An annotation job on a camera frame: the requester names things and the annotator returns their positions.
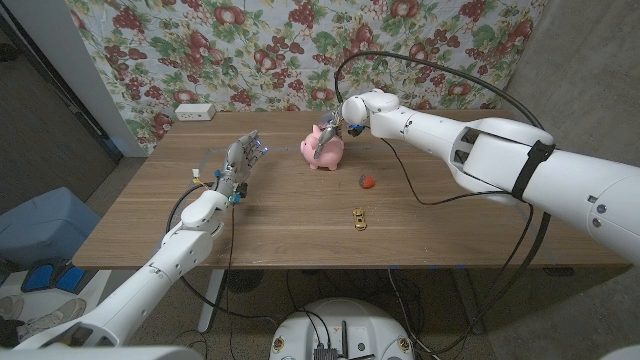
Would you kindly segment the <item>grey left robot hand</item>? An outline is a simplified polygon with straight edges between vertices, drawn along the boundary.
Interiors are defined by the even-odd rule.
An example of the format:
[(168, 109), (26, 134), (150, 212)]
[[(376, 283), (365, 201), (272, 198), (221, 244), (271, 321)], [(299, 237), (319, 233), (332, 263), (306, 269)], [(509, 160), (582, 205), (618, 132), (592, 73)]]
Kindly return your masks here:
[(241, 136), (227, 149), (215, 190), (226, 197), (231, 196), (238, 185), (247, 182), (252, 168), (267, 152), (257, 130)]

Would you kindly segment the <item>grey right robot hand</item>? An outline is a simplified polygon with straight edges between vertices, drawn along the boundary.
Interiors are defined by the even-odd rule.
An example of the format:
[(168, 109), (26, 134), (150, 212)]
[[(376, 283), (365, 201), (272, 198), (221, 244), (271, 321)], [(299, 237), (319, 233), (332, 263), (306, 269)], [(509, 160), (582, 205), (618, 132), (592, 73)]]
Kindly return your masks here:
[(322, 116), (321, 124), (324, 128), (318, 137), (318, 145), (314, 151), (314, 158), (318, 159), (325, 145), (341, 131), (343, 117), (339, 111), (333, 111)]

